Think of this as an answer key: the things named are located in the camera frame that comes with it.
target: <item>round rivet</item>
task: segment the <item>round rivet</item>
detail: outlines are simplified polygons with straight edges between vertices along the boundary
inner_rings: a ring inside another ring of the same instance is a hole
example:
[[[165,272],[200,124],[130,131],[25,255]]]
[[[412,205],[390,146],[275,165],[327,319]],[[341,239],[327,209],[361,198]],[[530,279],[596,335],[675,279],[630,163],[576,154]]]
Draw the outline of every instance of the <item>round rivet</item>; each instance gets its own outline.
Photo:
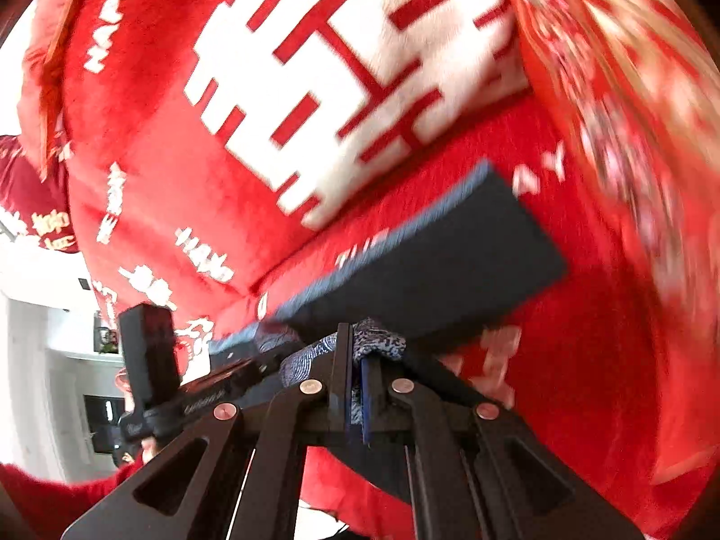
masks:
[[[415,389],[415,384],[411,379],[400,377],[393,380],[392,389],[398,394],[409,394],[413,391],[413,389]]]
[[[306,379],[300,384],[300,391],[303,394],[317,394],[321,389],[323,389],[323,384],[317,379]]]
[[[489,402],[478,404],[475,413],[483,420],[494,420],[500,415],[500,409]]]
[[[212,411],[212,415],[215,416],[217,420],[229,420],[237,413],[238,409],[229,402],[223,402],[222,404],[218,404]]]

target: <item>blue patterned fabric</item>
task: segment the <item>blue patterned fabric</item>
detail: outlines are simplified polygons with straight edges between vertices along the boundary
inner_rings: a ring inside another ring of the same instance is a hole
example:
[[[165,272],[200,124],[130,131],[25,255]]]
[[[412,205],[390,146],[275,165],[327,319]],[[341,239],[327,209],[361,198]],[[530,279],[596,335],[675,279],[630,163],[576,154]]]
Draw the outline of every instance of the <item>blue patterned fabric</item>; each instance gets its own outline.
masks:
[[[338,335],[333,333],[284,359],[279,372],[283,386],[288,387],[309,378],[312,360],[323,355],[323,353],[334,351],[337,342]],[[353,363],[356,366],[359,365],[363,357],[370,355],[370,353],[380,353],[388,359],[398,361],[404,351],[404,337],[384,330],[377,321],[364,319],[353,325]],[[353,384],[350,417],[352,424],[362,423],[359,383]]]

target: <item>patterned red fabric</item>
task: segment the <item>patterned red fabric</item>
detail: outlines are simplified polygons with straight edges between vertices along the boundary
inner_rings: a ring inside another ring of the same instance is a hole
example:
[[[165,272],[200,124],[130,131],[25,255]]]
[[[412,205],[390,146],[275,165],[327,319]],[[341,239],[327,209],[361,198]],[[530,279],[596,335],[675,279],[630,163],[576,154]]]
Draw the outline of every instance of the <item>patterned red fabric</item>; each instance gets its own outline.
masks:
[[[671,480],[720,444],[720,73],[672,0],[512,1],[535,91],[657,288],[654,479]]]
[[[0,485],[37,540],[60,540],[63,532],[100,499],[142,467],[142,461],[122,467],[112,477],[82,485],[64,485],[31,477],[14,465],[0,463]]]
[[[30,164],[44,179],[53,161],[49,153],[58,123],[60,81],[58,63],[64,39],[60,38],[72,0],[37,0],[32,18],[30,46],[22,59],[22,95],[17,104],[20,142]]]
[[[68,208],[64,163],[41,182],[16,136],[0,136],[0,208],[17,241],[67,253],[78,251]]]
[[[85,0],[63,89],[76,233],[109,315],[167,304],[200,360],[489,158],[570,264],[508,320],[516,409],[667,531],[707,475],[653,483],[654,286],[539,99],[497,103],[522,86],[514,26],[507,0]],[[463,355],[464,377],[484,374],[480,346]],[[407,506],[321,449],[302,492],[362,533],[410,537]]]

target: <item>white lettering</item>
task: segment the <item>white lettering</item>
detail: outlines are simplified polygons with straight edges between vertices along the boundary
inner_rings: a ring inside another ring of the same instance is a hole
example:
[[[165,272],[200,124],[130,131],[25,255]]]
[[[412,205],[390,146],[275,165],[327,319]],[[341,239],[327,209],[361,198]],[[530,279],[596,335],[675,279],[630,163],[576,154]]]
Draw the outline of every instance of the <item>white lettering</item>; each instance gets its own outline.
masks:
[[[258,300],[258,320],[265,318],[268,314],[268,293],[264,293]]]
[[[185,415],[192,414],[196,410],[201,410],[205,406],[209,406],[210,404],[217,402],[218,400],[221,400],[225,396],[224,389],[221,389],[220,391],[216,391],[214,394],[210,394],[204,398],[201,398],[200,400],[197,400],[197,402],[193,402],[192,404],[185,407]]]
[[[93,46],[88,54],[90,58],[85,62],[83,67],[93,73],[99,73],[105,68],[105,65],[100,63],[105,57],[107,57],[107,50],[101,49],[99,46]]]
[[[170,301],[170,295],[173,293],[170,286],[162,278],[155,278],[149,267],[137,265],[133,272],[125,268],[118,268],[117,271],[130,281],[132,288],[145,293],[157,306],[167,306],[172,311],[177,310],[177,306]]]
[[[105,310],[107,313],[107,322],[111,329],[117,329],[117,315],[115,314],[115,304],[117,303],[117,292],[102,285],[102,283],[94,280],[93,288],[97,290],[105,300]]]
[[[382,231],[377,232],[375,235],[372,236],[372,238],[365,239],[365,243],[362,246],[361,253],[365,253],[367,250],[372,248],[374,245],[379,244],[381,241],[384,241],[384,239],[387,237],[387,234],[390,230],[383,229]],[[335,259],[335,265],[338,268],[342,268],[348,261],[352,260],[355,256],[357,256],[358,253],[358,244],[355,244],[353,247],[351,247],[349,250],[345,250],[341,254],[339,254]]]
[[[107,0],[100,10],[100,20],[109,24],[117,24],[122,20],[122,14],[117,11],[120,0]]]
[[[235,272],[225,266],[225,260],[228,254],[219,256],[214,253],[210,245],[200,243],[198,238],[191,238],[192,228],[177,229],[175,231],[175,245],[183,246],[183,252],[193,263],[198,273],[207,274],[213,280],[225,284],[232,279]]]
[[[561,140],[554,153],[542,153],[542,165],[549,171],[553,171],[557,176],[557,180],[563,182],[565,180],[565,166],[563,160],[565,158],[565,149]]]
[[[538,195],[540,193],[540,179],[527,165],[518,164],[513,171],[513,194],[519,197],[525,193]]]
[[[470,381],[481,393],[501,402],[508,410],[515,405],[515,389],[506,381],[509,361],[520,346],[522,330],[514,325],[485,330],[480,345],[487,350],[482,375]]]
[[[110,36],[112,36],[116,30],[116,24],[104,24],[93,32],[92,37],[98,46],[107,51],[113,45],[113,41],[110,40]]]
[[[19,211],[12,214],[0,207],[0,221],[3,222],[3,225],[5,225],[12,234],[27,235],[27,224],[20,219]]]
[[[118,217],[122,213],[122,188],[127,176],[122,172],[117,162],[110,165],[110,174],[107,177],[107,212],[100,222],[96,242],[107,245],[110,236],[117,225]]]
[[[301,220],[311,229],[470,106],[527,85],[516,64],[495,60],[491,46],[508,39],[511,15],[479,21],[502,0],[443,0],[407,24],[392,12],[413,0],[344,0],[297,45],[289,35],[322,0],[280,0],[251,26],[264,1],[218,5],[194,46],[198,63],[185,93],[196,105],[217,82],[203,124],[215,135],[239,108],[245,118],[225,147],[272,191],[293,180],[277,205],[291,214],[312,203]],[[343,59],[328,33],[362,70]],[[499,80],[486,85],[496,66]],[[296,108],[304,122],[277,142],[273,133]]]
[[[194,339],[192,353],[193,356],[198,356],[207,348],[208,343],[212,340],[212,328],[215,327],[215,322],[207,317],[203,317],[201,319],[190,320],[187,324],[188,328],[186,329],[176,329],[175,335]]]

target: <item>black metal bracket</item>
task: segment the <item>black metal bracket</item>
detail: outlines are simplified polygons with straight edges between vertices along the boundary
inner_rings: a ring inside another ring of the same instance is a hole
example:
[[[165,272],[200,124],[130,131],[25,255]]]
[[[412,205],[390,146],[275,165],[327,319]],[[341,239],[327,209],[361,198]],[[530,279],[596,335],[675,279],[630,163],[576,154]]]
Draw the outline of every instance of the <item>black metal bracket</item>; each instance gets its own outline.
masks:
[[[156,349],[171,345],[169,314],[141,305],[125,315],[121,328],[134,327],[141,341],[123,335],[130,383],[143,397],[144,432],[179,434],[63,540],[292,540],[307,447],[341,445],[347,436],[351,327],[338,328],[335,353],[315,359],[309,379],[240,409],[226,400],[263,377],[267,358],[177,386],[168,398],[175,378],[158,376],[167,351]],[[359,368],[366,440],[405,445],[418,540],[643,540],[516,414],[482,396],[471,406],[442,400],[417,375],[437,383],[448,377],[421,365],[414,379],[379,357]],[[462,387],[454,387],[440,389],[462,398]],[[190,400],[202,401],[197,411],[180,412]]]

